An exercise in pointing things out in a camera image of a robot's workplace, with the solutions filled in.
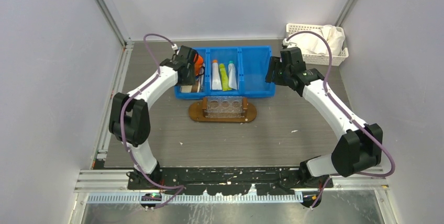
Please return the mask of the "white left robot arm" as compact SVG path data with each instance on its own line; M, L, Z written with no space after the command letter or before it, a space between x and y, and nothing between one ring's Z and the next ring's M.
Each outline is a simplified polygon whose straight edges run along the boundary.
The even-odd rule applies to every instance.
M175 54L159 63L157 70L128 93L116 93L112 100L109 132L123 144L134 163L140 182L147 189L160 185L160 164L149 146L150 108L170 88L193 85L198 52L181 46Z

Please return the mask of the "silver metal cup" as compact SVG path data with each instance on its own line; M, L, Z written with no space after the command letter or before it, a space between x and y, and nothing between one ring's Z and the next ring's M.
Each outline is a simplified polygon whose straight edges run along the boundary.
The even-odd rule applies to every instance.
M201 83L199 80L196 80L196 82L193 85L184 85L181 86L180 92L181 93L199 93L201 91Z

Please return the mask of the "yellow-green toothpaste tube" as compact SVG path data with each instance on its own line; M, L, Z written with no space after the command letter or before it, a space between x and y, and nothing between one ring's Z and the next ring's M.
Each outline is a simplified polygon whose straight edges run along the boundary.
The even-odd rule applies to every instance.
M220 72L220 80L221 80L221 87L223 91L230 91L231 88L229 87L229 78L228 74L225 68L225 65L223 63L219 64L219 72Z

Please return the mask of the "blue plastic divided bin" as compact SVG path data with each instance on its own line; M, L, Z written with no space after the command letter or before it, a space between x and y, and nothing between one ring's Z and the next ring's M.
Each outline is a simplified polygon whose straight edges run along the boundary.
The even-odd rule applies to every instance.
M201 99L205 96L243 96L247 98L266 98L275 95L275 84L265 82L269 60L272 56L270 46L206 47L194 48L203 57L205 67L203 88L196 93L182 93L181 87L174 88L178 99ZM229 61L236 67L237 89L218 91L211 88L212 61L224 64L228 69Z

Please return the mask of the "brown wooden oval tray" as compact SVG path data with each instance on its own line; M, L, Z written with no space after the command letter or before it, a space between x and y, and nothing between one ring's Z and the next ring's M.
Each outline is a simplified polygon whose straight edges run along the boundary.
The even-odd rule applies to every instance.
M241 105L239 108L243 112L235 113L213 113L207 112L204 106L209 105L206 100L194 102L188 109L188 115L193 121L197 122L227 122L227 123L248 123L255 120L257 109L255 105L247 102L247 105Z

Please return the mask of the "clear textured toothbrush holder rack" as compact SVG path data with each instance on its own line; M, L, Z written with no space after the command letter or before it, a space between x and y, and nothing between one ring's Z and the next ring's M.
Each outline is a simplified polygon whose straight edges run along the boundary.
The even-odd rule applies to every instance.
M241 96L209 96L202 101L202 110L208 118L242 118L247 111L243 100Z

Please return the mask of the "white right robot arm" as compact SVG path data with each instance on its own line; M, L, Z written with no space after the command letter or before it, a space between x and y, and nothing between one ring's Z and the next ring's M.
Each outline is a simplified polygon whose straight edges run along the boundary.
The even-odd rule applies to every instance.
M283 49L280 54L270 58L265 81L297 92L318 110L338 139L331 154L300 163L299 182L310 188L321 176L338 174L348 177L380 164L382 128L356 116L317 69L306 67L299 48Z

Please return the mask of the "orange plastic mug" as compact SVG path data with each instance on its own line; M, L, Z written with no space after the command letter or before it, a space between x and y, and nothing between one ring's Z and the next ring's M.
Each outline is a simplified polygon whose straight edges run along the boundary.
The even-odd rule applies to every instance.
M203 66L204 63L204 59L202 56L200 56L199 54L196 54L195 58L194 58L194 72L195 72L195 76L199 76L201 68Z

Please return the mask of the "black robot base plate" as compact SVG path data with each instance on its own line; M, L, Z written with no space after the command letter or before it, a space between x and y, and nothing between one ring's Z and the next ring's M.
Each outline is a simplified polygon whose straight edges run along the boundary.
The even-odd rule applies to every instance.
M223 196L290 195L296 189L321 189L327 176L305 178L297 167L163 167L151 179L153 185L137 170L127 172L128 189L159 189L167 195Z

